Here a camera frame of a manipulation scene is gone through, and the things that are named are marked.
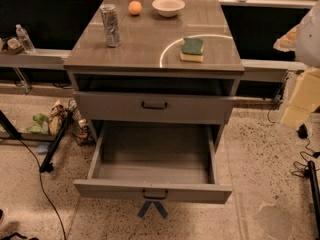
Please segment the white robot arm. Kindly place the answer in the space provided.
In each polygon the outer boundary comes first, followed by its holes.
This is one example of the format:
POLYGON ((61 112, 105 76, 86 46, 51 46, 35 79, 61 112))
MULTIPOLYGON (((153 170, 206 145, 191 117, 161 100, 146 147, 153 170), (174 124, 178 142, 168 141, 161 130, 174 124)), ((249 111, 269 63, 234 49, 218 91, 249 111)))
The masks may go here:
POLYGON ((320 67, 320 0, 298 25, 276 40, 273 48, 282 52, 293 51, 297 61, 320 67))

